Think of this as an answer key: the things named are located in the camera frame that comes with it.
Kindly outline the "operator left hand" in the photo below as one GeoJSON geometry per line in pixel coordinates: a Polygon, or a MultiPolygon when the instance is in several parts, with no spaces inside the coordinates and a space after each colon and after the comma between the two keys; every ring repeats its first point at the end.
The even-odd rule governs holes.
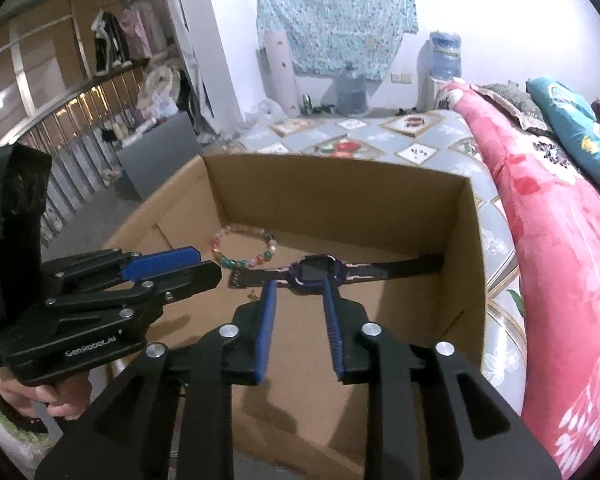
{"type": "Polygon", "coordinates": [[[0,396],[20,415],[35,418],[33,401],[46,405],[52,417],[75,420],[91,404],[92,385],[83,372],[58,382],[54,386],[27,387],[6,368],[0,368],[0,396]]]}

